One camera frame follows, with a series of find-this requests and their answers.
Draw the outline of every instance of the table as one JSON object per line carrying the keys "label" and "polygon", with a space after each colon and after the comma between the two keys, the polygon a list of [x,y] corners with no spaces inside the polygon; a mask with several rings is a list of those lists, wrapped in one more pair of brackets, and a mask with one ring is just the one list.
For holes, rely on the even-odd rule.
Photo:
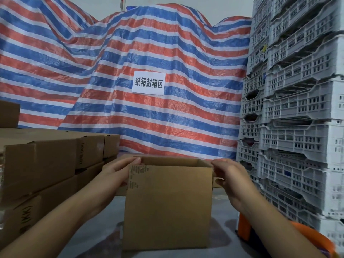
{"label": "table", "polygon": [[260,258],[256,251],[235,234],[238,212],[222,188],[213,190],[210,246],[207,249],[182,249],[149,252],[121,251],[121,228],[125,197],[114,200],[96,217],[85,223],[72,237],[58,258]]}

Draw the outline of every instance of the printed sign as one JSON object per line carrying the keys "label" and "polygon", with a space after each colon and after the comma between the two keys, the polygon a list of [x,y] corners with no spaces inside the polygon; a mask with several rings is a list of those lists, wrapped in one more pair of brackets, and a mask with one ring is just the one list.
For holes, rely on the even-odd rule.
{"label": "printed sign", "polygon": [[132,92],[164,95],[165,78],[165,73],[136,70],[134,72]]}

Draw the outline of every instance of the red white blue striped tarp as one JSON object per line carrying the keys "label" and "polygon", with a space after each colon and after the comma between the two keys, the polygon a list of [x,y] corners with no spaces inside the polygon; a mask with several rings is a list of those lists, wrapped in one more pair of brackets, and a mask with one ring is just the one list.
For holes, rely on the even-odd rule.
{"label": "red white blue striped tarp", "polygon": [[[251,20],[177,4],[102,21],[67,0],[0,0],[0,99],[21,127],[121,134],[121,150],[235,158]],[[164,96],[131,92],[166,73]]]}

